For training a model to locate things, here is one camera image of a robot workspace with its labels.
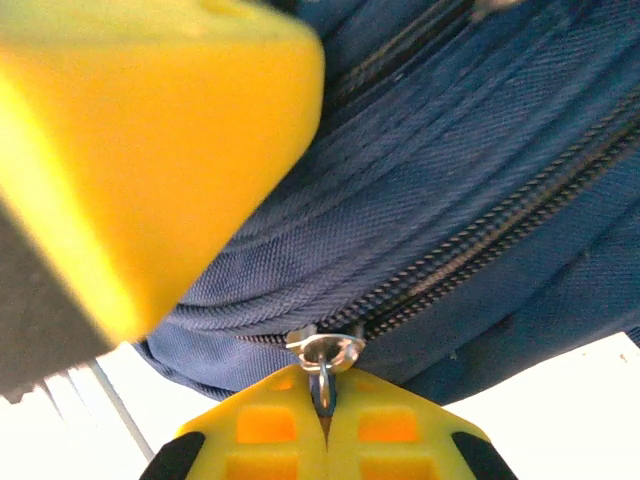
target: blue backpack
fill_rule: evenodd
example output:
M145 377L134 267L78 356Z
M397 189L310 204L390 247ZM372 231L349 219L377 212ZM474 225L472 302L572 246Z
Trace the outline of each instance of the blue backpack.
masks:
M137 345L157 371L222 399L361 325L360 368L448 403L640 339L640 2L280 3L323 38L320 131Z

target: yellow plastic part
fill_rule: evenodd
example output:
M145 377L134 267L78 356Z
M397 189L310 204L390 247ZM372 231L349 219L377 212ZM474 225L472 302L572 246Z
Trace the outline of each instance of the yellow plastic part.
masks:
M149 332L310 143L306 26L222 0L0 14L0 197L113 342Z
M328 443L298 366L186 424L206 440L187 480L475 480L451 434L475 425L357 369L338 375Z

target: metal zipper slider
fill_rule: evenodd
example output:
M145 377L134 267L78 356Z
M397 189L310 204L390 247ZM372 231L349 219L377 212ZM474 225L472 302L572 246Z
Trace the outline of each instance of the metal zipper slider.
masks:
M315 325L309 325L290 332L287 348L296 354L300 366L309 373L311 398L318 416L330 417L337 398L335 375L351 368L366 343L358 338L362 337L361 331L354 332L356 336L317 331Z

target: zipper teeth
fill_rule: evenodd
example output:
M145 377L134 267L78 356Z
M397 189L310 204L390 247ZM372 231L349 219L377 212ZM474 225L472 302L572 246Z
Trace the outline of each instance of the zipper teeth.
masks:
M428 45L432 51L438 50L468 25L474 3L474 0L438 0L382 48L334 81L335 87L327 88L324 114L336 105L343 107L349 103L348 97L358 97L391 75L418 50Z
M597 152L577 164L574 162L566 171L567 165L639 98L640 87L636 87L609 115L533 179L378 288L316 323L318 330L336 332L348 325L363 323L365 337L372 340L410 320L470 279L566 206L615 164L622 150L638 143L640 116L633 118L627 128ZM286 334L266 334L237 338L282 346L286 343L285 337Z

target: blue fabric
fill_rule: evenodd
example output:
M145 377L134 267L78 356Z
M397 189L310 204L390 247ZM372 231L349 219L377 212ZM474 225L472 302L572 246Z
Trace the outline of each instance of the blue fabric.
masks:
M305 2L298 13L323 33L329 76L432 2L392 3L393 15L381 0ZM211 396L245 388L294 359L233 335L327 318L526 183L640 83L640 4L587 3L531 1L469 25L325 118L138 350ZM376 14L380 29L365 28ZM605 122L596 138L627 120ZM359 366L448 402L637 326L639 162L617 164L452 295L370 342Z

